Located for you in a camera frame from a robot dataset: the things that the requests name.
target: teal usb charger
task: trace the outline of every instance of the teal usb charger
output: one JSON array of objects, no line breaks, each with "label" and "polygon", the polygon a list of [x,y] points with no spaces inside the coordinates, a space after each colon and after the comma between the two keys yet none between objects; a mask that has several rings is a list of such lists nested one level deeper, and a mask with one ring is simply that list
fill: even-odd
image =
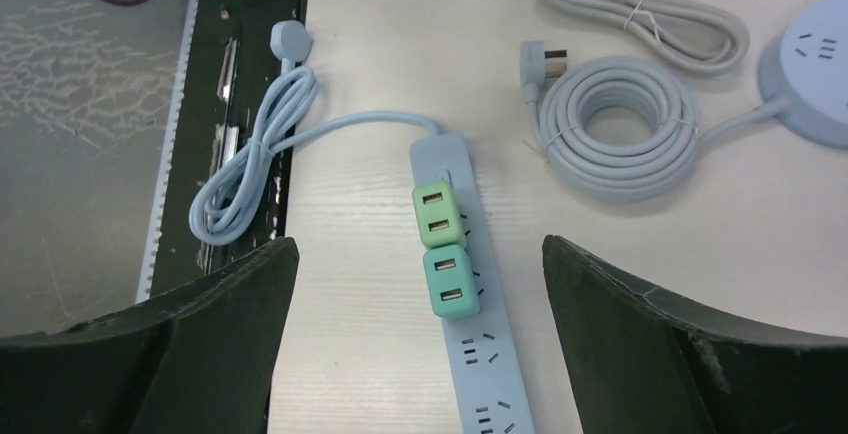
[{"label": "teal usb charger", "polygon": [[467,240],[459,205],[447,181],[416,187],[412,190],[412,202],[421,242],[428,249],[448,244],[459,244],[465,248]]},{"label": "teal usb charger", "polygon": [[460,319],[480,312],[471,260],[461,246],[451,244],[427,251],[424,274],[430,303],[437,316]]}]

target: usb port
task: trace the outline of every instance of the usb port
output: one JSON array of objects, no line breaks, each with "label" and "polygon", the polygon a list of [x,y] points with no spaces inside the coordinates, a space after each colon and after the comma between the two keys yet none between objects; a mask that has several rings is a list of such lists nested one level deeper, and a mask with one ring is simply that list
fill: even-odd
[{"label": "usb port", "polygon": [[462,297],[462,289],[451,289],[450,291],[442,293],[443,301],[452,301],[454,299],[459,299],[460,297]]},{"label": "usb port", "polygon": [[433,263],[433,267],[435,267],[437,271],[453,269],[454,267],[456,267],[456,259],[447,259],[445,261],[435,262]]},{"label": "usb port", "polygon": [[429,196],[424,196],[424,204],[432,204],[434,202],[439,202],[444,199],[441,192],[437,192],[435,194],[430,194]]},{"label": "usb port", "polygon": [[450,227],[450,222],[447,219],[427,224],[427,228],[430,229],[430,232],[440,231],[442,229],[447,229],[448,227]]}]

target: round power strip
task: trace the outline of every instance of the round power strip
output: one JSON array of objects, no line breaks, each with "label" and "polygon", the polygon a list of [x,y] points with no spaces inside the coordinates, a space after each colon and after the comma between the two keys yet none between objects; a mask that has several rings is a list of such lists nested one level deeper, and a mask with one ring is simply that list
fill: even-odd
[{"label": "round power strip", "polygon": [[813,142],[848,149],[848,0],[807,7],[760,59],[763,100],[787,100],[778,118]]}]

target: light blue cable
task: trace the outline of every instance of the light blue cable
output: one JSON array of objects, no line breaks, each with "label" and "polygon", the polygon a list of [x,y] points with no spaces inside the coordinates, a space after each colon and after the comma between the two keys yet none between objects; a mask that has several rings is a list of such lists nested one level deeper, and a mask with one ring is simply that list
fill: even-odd
[{"label": "light blue cable", "polygon": [[248,144],[200,188],[191,203],[189,227],[207,244],[223,246],[244,234],[259,208],[274,156],[292,146],[366,122],[400,122],[421,126],[431,136],[441,133],[439,124],[428,117],[367,111],[333,119],[286,139],[286,132],[306,115],[317,95],[315,72],[293,64],[284,60],[283,73],[268,87]]},{"label": "light blue cable", "polygon": [[[734,69],[750,35],[737,16],[691,0],[543,0],[554,9],[631,33],[657,56],[689,73],[716,76]],[[678,36],[678,26],[699,27],[716,38],[706,47]]]},{"label": "light blue cable", "polygon": [[[541,107],[541,86],[523,88],[536,140],[551,166],[580,189],[613,203],[668,191],[692,172],[705,145],[787,107],[775,99],[701,133],[701,108],[692,91],[659,65],[629,57],[598,59],[567,72]],[[589,119],[613,107],[640,114],[653,136],[629,146],[593,139],[585,130]]]}]

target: socket outlet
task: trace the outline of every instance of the socket outlet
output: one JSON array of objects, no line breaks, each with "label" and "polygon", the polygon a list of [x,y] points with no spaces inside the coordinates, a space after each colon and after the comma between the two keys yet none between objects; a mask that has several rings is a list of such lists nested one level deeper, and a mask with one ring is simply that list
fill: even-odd
[{"label": "socket outlet", "polygon": [[427,137],[410,147],[409,158],[416,186],[443,180],[453,187],[465,227],[465,250],[480,299],[480,314],[442,320],[463,432],[534,433],[489,228],[465,139],[457,132]]},{"label": "socket outlet", "polygon": [[764,100],[782,98],[779,118],[813,142],[848,148],[848,0],[819,0],[804,9],[763,51]]}]

